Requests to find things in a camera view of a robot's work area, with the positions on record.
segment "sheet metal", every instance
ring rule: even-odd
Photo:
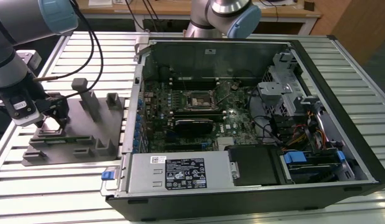
[[[134,40],[142,33],[97,32],[105,55],[105,68],[96,95],[111,91],[131,96],[134,71]],[[178,33],[156,36],[181,37]],[[385,166],[385,95],[357,66],[338,43],[325,36],[253,35],[257,39],[300,40],[330,85],[350,117]],[[49,58],[41,76],[72,72],[84,63],[91,51],[89,35],[75,32],[63,37]],[[93,81],[99,72],[99,55],[91,65],[68,79],[44,83],[49,91],[68,95],[75,77]],[[124,217],[105,203],[100,194],[101,172],[120,161],[24,167],[21,156],[35,127],[9,126],[0,145],[0,224],[111,223],[128,224]],[[322,210],[288,211],[158,223],[385,223],[385,190],[368,196],[349,198]]]

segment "cable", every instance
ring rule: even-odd
[[[142,0],[142,2],[144,2],[144,6],[145,6],[145,8],[146,8],[146,11],[148,11],[148,13],[149,13],[149,15],[150,15],[150,18],[152,18],[152,23],[153,23],[154,31],[158,32],[157,27],[156,27],[156,23],[154,23],[154,18],[153,18],[153,15],[152,15],[150,11],[149,11],[149,8],[148,8],[148,5],[146,5],[145,0]]]
[[[277,13],[277,22],[278,22],[278,21],[280,21],[278,6],[284,6],[284,5],[274,5],[270,1],[269,1],[269,3],[270,3],[272,5],[266,5],[261,0],[260,0],[260,2],[261,2],[265,6],[273,6],[273,7],[274,7],[274,11],[276,11],[276,13]]]
[[[79,9],[79,4],[76,1],[71,0],[71,4],[75,5],[75,7]],[[92,51],[91,51],[91,55],[85,61],[85,63],[80,66],[80,68],[77,70],[75,70],[73,72],[63,75],[63,76],[51,76],[51,77],[40,77],[40,78],[35,78],[33,81],[35,82],[41,82],[41,81],[49,81],[49,80],[57,80],[60,78],[65,78],[65,77],[69,77],[72,76],[73,74],[79,73],[85,67],[87,65],[89,64],[92,58],[93,58],[93,51],[95,51],[95,43],[93,43],[93,35],[92,35],[92,32],[88,32],[89,36],[91,36],[91,41],[92,41]]]
[[[71,94],[71,95],[68,95],[65,97],[61,97],[61,98],[53,100],[53,102],[63,101],[63,100],[65,100],[65,99],[68,99],[68,98],[71,98],[73,96],[77,96],[77,95],[80,95],[80,94],[83,94],[85,92],[91,91],[93,89],[93,87],[97,85],[97,82],[100,81],[100,78],[101,78],[101,75],[103,75],[103,72],[104,72],[104,53],[103,53],[103,49],[101,49],[100,40],[97,38],[97,35],[95,34],[95,31],[92,29],[92,26],[91,26],[89,22],[87,21],[87,18],[84,17],[83,13],[80,12],[80,9],[77,7],[77,3],[75,3],[73,0],[71,0],[71,3],[72,3],[73,10],[75,10],[76,14],[80,17],[81,22],[85,24],[85,26],[87,26],[87,28],[88,28],[88,30],[89,30],[96,42],[97,42],[97,47],[99,47],[100,57],[101,57],[101,67],[100,67],[100,73],[99,73],[97,79],[95,80],[95,82],[93,82],[91,87],[88,87],[84,91],[76,92],[76,93],[73,93],[73,94]]]
[[[285,148],[288,148],[288,145],[285,145],[285,144],[282,143],[282,141],[273,135],[273,133],[272,133],[270,131],[268,131],[268,130],[257,123],[257,121],[256,121],[254,119],[252,119],[252,121],[253,121],[253,123],[262,129],[262,131],[265,131],[265,132],[269,134],[269,136],[270,136],[272,139],[274,140],[274,143],[276,143],[278,146],[284,146]]]
[[[157,22],[164,22],[165,20],[160,20],[157,14],[156,14],[156,11],[154,11],[154,9],[153,9],[153,7],[152,7],[152,4],[150,4],[150,2],[149,2],[149,0],[146,0],[146,1],[148,1],[148,5],[149,5],[149,7],[150,7],[150,9],[152,9],[152,11],[153,11],[153,14],[154,14],[154,16],[156,16]]]
[[[261,142],[262,142],[262,143],[264,143],[264,138],[265,138],[265,132],[262,131],[262,138],[261,138]]]
[[[134,23],[137,24],[137,26],[141,28],[141,30],[144,30],[145,32],[149,33],[149,30],[144,29],[144,27],[140,25],[140,23],[137,22],[136,20],[136,16],[134,16],[134,13],[132,12],[132,7],[131,7],[131,4],[129,4],[129,1],[125,1],[127,5],[128,5],[128,8],[129,8],[129,12],[131,12],[131,15],[132,15],[132,19],[134,20]]]

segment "metal bracket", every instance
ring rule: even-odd
[[[17,50],[17,55],[24,60],[29,69],[36,70],[41,63],[41,56],[35,50]]]
[[[149,47],[149,36],[138,36],[136,39],[134,52],[136,55],[140,56],[146,52],[146,48]]]
[[[230,162],[230,174],[232,174],[232,178],[237,179],[241,177],[240,175],[240,169],[237,168],[237,163],[236,162]]]

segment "motherboard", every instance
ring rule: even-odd
[[[257,144],[245,107],[252,87],[226,80],[210,90],[189,90],[185,83],[181,90],[170,83],[145,85],[149,152],[216,151],[225,144]]]

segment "wooden desk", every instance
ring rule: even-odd
[[[85,14],[87,18],[111,18],[111,19],[132,19],[129,14],[129,8],[127,5],[113,4],[111,8],[89,8],[88,0],[77,0],[81,8],[81,12]],[[152,6],[160,19],[168,20],[189,20],[190,17],[190,1],[188,0],[150,0]],[[146,11],[142,0],[133,0],[131,3],[132,12],[136,16],[136,21],[142,25],[144,19],[150,19],[149,13]],[[302,23],[300,35],[309,35],[310,30],[316,24],[317,19],[321,17],[320,11],[308,11],[298,9],[297,5],[293,6],[281,6],[277,8],[278,18],[276,8],[262,9],[262,18],[264,22],[296,22]]]

